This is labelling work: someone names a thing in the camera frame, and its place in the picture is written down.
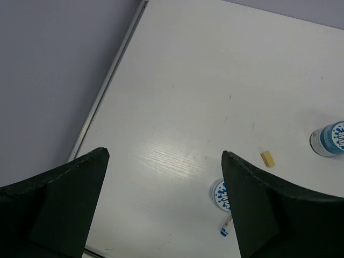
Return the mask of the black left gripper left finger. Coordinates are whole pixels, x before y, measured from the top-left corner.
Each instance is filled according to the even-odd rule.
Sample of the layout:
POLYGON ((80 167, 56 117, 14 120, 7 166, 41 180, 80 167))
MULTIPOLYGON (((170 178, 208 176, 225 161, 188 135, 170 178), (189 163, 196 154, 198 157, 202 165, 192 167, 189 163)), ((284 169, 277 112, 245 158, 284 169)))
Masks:
POLYGON ((1 187, 1 257, 81 257, 108 161, 87 154, 1 187))

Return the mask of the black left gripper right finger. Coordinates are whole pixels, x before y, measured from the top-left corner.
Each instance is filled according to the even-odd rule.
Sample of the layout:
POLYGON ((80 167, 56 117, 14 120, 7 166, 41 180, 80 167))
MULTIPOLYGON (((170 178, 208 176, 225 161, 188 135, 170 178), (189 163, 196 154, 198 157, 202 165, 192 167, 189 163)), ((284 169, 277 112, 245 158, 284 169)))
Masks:
POLYGON ((343 257, 343 198, 303 188, 224 151, 242 257, 343 257))

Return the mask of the blue white ink jar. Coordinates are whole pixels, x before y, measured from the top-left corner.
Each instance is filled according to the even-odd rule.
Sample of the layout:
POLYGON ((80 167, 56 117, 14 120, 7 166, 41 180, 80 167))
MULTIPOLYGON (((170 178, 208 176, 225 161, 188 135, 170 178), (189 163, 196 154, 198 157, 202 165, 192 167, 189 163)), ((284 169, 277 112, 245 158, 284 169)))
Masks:
POLYGON ((225 212, 231 212, 231 206, 228 200, 226 185, 223 178, 219 178, 211 184, 209 194, 211 200, 217 208, 225 212))

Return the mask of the blue white marker pen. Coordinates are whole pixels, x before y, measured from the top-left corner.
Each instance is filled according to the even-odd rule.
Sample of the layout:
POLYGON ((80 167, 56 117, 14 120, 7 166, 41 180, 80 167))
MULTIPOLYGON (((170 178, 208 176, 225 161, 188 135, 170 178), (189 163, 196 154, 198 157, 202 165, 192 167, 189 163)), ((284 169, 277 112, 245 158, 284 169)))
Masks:
POLYGON ((233 227, 233 218, 232 218, 232 214, 230 214, 228 218, 226 219, 225 223, 223 224, 220 230, 220 234, 224 237, 228 236, 232 227, 233 227))

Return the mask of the aluminium table edge rail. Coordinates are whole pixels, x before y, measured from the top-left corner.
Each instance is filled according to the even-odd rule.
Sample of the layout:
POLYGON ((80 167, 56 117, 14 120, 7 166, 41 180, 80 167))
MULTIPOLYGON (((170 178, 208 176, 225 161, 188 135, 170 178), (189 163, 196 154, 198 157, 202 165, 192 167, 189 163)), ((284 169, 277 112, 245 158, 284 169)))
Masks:
POLYGON ((135 33, 135 30, 140 22, 140 19, 148 5, 149 1, 140 1, 140 4, 133 16, 133 19, 128 27, 128 30, 126 31, 126 34, 121 42, 121 45, 118 49, 118 52, 115 56, 115 58, 113 59, 113 62, 108 70, 108 73, 98 91, 98 94, 93 102, 93 105, 91 107, 91 110, 82 126, 82 129, 77 137, 77 140, 73 146, 73 149, 70 152, 69 158, 67 160, 67 162, 70 162, 74 159, 77 158, 78 153, 82 147, 82 144, 84 142, 85 137, 87 136, 87 132, 89 130, 89 128, 91 127, 92 121, 94 120, 96 113, 102 103, 102 100, 106 94, 106 91, 109 87, 109 85, 111 84, 112 78, 115 75, 118 66, 120 65, 120 62, 126 52, 126 49, 135 33))

